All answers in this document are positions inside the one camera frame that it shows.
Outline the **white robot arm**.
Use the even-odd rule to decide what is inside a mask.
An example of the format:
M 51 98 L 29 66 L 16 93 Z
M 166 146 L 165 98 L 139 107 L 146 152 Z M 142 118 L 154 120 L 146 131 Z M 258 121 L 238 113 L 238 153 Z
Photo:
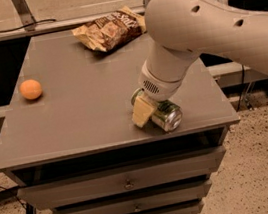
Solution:
M 228 5 L 228 0 L 151 0 L 145 26 L 153 46 L 139 76 L 143 95 L 133 123 L 144 126 L 157 105 L 173 96 L 203 54 L 240 63 L 268 76 L 268 12 Z

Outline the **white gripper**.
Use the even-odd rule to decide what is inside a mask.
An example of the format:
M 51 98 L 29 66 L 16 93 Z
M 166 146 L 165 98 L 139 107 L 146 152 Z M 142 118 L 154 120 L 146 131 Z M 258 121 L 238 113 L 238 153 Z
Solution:
M 163 79 L 151 70 L 149 60 L 143 64 L 138 84 L 145 93 L 137 95 L 133 106 L 132 121 L 137 127 L 142 128 L 157 109 L 158 102 L 168 100 L 179 89 L 182 76 L 173 79 Z

